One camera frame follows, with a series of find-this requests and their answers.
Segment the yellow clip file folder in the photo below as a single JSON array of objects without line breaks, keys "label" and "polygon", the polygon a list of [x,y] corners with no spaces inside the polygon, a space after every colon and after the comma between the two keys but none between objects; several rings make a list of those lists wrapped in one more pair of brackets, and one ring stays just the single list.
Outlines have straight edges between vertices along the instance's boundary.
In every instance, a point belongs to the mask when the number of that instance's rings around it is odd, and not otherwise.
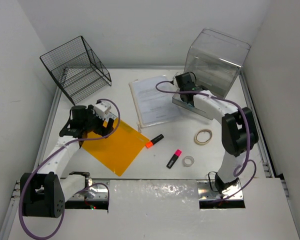
[{"label": "yellow clip file folder", "polygon": [[121,120],[118,129],[110,137],[85,141],[82,147],[120,177],[148,141],[147,137]]}]

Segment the pink black highlighter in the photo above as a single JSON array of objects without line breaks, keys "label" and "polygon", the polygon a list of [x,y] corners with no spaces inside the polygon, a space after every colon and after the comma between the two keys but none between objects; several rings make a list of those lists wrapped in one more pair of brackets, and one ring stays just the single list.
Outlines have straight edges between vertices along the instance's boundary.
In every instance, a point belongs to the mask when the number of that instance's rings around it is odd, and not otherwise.
[{"label": "pink black highlighter", "polygon": [[166,167],[168,169],[171,169],[172,166],[176,163],[176,161],[178,160],[178,158],[180,157],[180,155],[182,154],[182,151],[180,149],[177,149],[175,151],[175,153],[173,154],[173,156],[170,158],[170,160],[168,161]]}]

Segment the orange black highlighter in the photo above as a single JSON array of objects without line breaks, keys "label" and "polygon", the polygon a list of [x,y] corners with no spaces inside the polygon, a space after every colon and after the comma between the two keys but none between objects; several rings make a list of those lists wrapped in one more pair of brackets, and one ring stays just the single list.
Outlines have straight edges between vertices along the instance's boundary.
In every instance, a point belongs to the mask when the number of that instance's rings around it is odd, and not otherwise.
[{"label": "orange black highlighter", "polygon": [[147,149],[151,148],[153,145],[155,145],[156,143],[158,143],[159,141],[161,141],[164,138],[163,134],[159,134],[158,136],[156,136],[155,138],[151,139],[149,142],[147,142],[145,144],[145,147]]}]

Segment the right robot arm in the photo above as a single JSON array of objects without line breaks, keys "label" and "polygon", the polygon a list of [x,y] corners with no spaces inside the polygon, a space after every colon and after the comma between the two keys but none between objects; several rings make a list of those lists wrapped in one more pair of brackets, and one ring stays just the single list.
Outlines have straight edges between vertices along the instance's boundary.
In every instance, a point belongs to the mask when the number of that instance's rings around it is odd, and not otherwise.
[{"label": "right robot arm", "polygon": [[253,113],[237,103],[219,98],[195,84],[195,74],[186,72],[175,77],[180,99],[204,111],[221,125],[221,143],[225,150],[214,186],[221,193],[237,183],[248,164],[250,150],[259,141]]}]

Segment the clear plastic drawer cabinet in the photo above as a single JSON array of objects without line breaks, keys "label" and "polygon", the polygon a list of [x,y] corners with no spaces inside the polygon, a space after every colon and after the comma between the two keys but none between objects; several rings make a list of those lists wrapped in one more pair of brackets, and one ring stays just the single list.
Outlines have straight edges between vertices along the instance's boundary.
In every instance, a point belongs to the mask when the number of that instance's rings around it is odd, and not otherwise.
[{"label": "clear plastic drawer cabinet", "polygon": [[[188,50],[183,73],[193,72],[196,85],[209,90],[220,99],[225,99],[243,67],[250,48],[250,44],[244,40],[205,28]],[[204,111],[183,102],[178,86],[172,103],[213,120]]]}]

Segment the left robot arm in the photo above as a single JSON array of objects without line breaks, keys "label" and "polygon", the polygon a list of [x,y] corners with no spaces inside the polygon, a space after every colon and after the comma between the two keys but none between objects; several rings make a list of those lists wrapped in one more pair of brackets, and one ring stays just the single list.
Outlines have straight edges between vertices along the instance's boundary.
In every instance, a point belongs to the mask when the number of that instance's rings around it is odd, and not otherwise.
[{"label": "left robot arm", "polygon": [[23,216],[59,218],[66,201],[86,187],[87,173],[70,173],[65,179],[61,177],[89,133],[104,138],[114,130],[114,119],[108,117],[110,111],[111,105],[105,101],[71,107],[48,161],[35,174],[24,173],[20,179],[24,195],[21,208]]}]

